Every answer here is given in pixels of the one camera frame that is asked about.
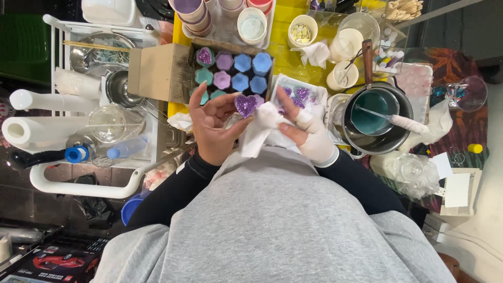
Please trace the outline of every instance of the person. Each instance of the person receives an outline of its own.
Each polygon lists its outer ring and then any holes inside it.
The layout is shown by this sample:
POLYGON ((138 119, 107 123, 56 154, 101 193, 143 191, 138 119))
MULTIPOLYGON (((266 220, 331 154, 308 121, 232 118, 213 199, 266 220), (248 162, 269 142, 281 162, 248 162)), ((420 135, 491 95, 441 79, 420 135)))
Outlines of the person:
POLYGON ((189 113, 199 151, 135 210, 105 247, 95 282, 456 282, 397 195, 332 144, 282 88, 279 130, 301 155, 232 151, 227 94, 189 113))

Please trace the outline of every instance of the wooden stick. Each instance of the wooden stick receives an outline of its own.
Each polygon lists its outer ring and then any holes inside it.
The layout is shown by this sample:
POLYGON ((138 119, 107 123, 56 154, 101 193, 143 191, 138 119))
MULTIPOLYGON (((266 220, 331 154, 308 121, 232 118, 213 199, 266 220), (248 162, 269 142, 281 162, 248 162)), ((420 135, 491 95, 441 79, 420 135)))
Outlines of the wooden stick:
POLYGON ((103 49, 103 50, 110 50, 110 51, 123 51, 123 52, 129 52, 129 48, 122 48, 122 47, 115 47, 115 46, 107 46, 107 45, 101 45, 101 44, 94 44, 94 43, 84 43, 84 42, 78 42, 78 41, 70 41, 70 40, 63 40, 64 45, 70 45, 70 46, 77 46, 77 47, 85 47, 85 48, 95 48, 95 49, 103 49))

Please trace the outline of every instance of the white rolling cart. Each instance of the white rolling cart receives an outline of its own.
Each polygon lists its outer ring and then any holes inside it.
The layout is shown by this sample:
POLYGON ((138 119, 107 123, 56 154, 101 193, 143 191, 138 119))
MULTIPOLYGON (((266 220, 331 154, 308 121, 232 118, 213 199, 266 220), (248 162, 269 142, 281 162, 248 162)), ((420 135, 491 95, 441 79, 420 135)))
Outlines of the white rolling cart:
MULTIPOLYGON (((45 23, 51 26, 51 93, 56 93, 54 84, 54 70, 55 62, 58 60, 59 66, 64 69, 70 69, 70 49, 68 45, 63 45, 63 40, 79 41, 82 38, 88 36, 89 34, 95 32, 105 32, 105 33, 120 33, 136 43, 138 47, 142 46, 143 30, 138 28, 130 27, 118 27, 109 25, 99 25, 99 24, 89 24, 89 23, 77 23, 77 22, 66 22, 60 21, 57 18, 44 15, 43 20, 45 23), (56 58, 56 50, 58 48, 59 58, 56 58)), ((158 100, 150 99, 153 105, 158 105, 158 100)), ((151 109, 152 114, 159 117, 160 114, 157 110, 151 109)), ((53 111, 52 116, 81 116, 87 115, 88 113, 77 113, 77 112, 58 112, 53 111)), ((143 113, 146 120, 146 128, 144 133, 149 136, 150 151, 146 152, 143 156, 136 159, 127 160, 120 164, 114 165, 117 168, 127 168, 135 169, 129 183, 125 187, 110 187, 110 186, 99 186, 99 185, 84 185, 84 184, 73 184, 73 183, 63 183, 63 182, 52 182, 45 178, 44 171, 48 166, 52 166, 58 163, 66 163, 64 161, 52 162, 39 164, 32 167, 30 172, 30 181, 33 186, 43 192, 48 193, 61 193, 61 194, 71 194, 71 195, 84 195, 84 196, 96 196, 96 197, 107 197, 107 198, 126 198, 131 196, 138 188, 139 182, 142 176, 156 168, 157 166, 173 160, 175 157, 180 155, 183 150, 177 150, 169 153, 166 151, 166 135, 167 129, 165 125, 158 122, 152 115, 143 113)), ((93 166, 92 163, 83 163, 87 166, 93 166)))

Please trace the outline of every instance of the yellow table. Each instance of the yellow table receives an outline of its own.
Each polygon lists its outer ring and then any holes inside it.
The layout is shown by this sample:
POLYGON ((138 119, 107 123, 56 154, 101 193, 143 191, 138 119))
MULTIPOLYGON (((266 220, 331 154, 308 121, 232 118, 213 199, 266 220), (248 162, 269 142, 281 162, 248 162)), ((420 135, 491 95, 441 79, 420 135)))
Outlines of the yellow table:
MULTIPOLYGON (((310 83, 315 86, 322 86, 328 89, 330 94, 336 94, 326 85, 326 77, 333 69, 334 64, 327 62, 326 69, 313 67, 309 63, 304 66, 300 60, 300 53, 290 51, 287 45, 288 27, 290 23, 299 15, 305 15, 309 12, 306 0, 277 0, 274 12, 273 27, 271 30, 271 41, 267 51, 275 57, 274 74, 285 74, 291 78, 310 83)), ((337 33, 339 23, 347 15, 334 13, 317 13, 315 18, 322 23, 322 18, 330 19, 318 30, 318 36, 315 42, 327 39, 327 43, 333 40, 337 33)), ((185 36, 182 31, 182 22, 175 14, 175 27, 173 32, 173 42, 189 46, 192 39, 185 36)), ((168 104, 167 115, 171 116, 177 112, 188 113, 188 109, 183 104, 168 104)))

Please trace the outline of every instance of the wall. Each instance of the wall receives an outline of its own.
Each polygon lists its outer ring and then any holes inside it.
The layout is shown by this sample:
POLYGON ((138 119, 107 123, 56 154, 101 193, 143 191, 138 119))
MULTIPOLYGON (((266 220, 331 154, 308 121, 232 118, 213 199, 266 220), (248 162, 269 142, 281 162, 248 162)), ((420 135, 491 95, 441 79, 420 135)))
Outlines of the wall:
MULTIPOLYGON (((484 165, 472 217, 442 217, 453 231, 449 234, 469 238, 503 260, 503 85, 488 85, 489 160, 484 165)), ((481 282, 503 282, 503 262, 477 245, 446 236, 434 245, 438 252, 459 260, 461 269, 481 282)))

